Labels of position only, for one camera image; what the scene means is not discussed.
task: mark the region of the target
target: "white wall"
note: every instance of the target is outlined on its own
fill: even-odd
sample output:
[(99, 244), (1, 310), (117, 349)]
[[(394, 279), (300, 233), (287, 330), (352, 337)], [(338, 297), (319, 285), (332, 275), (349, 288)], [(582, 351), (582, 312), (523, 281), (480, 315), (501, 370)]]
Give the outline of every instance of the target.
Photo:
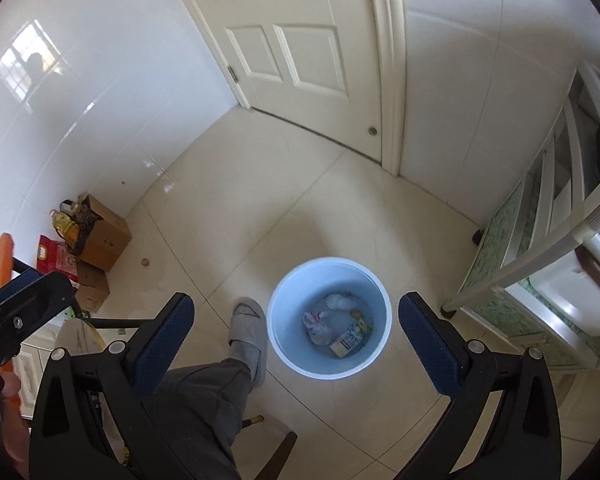
[(0, 232), (29, 262), (61, 200), (90, 190), (126, 216), (236, 104), (181, 0), (4, 0), (0, 60), (32, 31), (55, 64), (25, 50), (23, 100), (0, 74)]
[(582, 57), (589, 0), (405, 0), (400, 174), (485, 225), (546, 137)]

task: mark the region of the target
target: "white bucket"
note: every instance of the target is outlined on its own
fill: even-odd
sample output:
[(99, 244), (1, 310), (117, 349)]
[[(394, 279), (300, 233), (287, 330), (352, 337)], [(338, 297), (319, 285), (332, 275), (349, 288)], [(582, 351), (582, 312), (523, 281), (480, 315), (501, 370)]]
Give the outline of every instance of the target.
[[(302, 324), (304, 312), (336, 292), (356, 295), (372, 317), (369, 340), (344, 358), (320, 352)], [(296, 267), (276, 287), (267, 311), (267, 331), (276, 354), (299, 374), (324, 380), (349, 377), (368, 367), (389, 339), (391, 322), (391, 302), (380, 280), (344, 258), (318, 258)]]

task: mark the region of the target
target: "box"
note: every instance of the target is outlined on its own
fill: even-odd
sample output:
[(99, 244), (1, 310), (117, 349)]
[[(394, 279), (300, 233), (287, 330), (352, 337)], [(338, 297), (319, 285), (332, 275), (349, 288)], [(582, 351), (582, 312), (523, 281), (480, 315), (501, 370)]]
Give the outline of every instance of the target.
[(84, 200), (101, 220), (96, 220), (78, 259), (99, 269), (111, 270), (130, 242), (131, 231), (122, 216), (116, 215), (93, 196), (87, 195)]
[(109, 296), (109, 282), (104, 270), (78, 261), (78, 290), (75, 299), (83, 310), (97, 312)]

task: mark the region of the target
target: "wooden chair leg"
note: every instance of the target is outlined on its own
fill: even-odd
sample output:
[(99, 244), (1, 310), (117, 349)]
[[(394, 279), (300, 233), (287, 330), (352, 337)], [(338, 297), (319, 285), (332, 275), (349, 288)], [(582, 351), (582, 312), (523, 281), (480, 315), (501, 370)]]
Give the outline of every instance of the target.
[(242, 429), (248, 428), (249, 426), (252, 426), (253, 424), (258, 424), (260, 422), (264, 422), (264, 417), (262, 415), (252, 416), (251, 418), (245, 418), (242, 421)]
[(255, 480), (276, 480), (280, 476), (282, 468), (285, 466), (286, 459), (296, 443), (298, 436), (290, 431), (284, 437), (284, 440), (275, 450), (269, 461), (265, 464), (262, 470), (258, 473)]

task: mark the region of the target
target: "slipper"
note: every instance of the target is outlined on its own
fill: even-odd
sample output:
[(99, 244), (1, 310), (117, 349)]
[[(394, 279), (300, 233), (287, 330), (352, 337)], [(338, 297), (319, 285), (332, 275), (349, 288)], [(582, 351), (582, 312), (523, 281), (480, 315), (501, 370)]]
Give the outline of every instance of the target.
[[(248, 306), (258, 316), (248, 314), (236, 314), (240, 305)], [(240, 298), (234, 307), (231, 323), (229, 326), (229, 345), (233, 341), (243, 341), (254, 345), (260, 350), (260, 358), (256, 372), (254, 373), (253, 386), (260, 386), (267, 374), (267, 317), (262, 307), (251, 298)]]

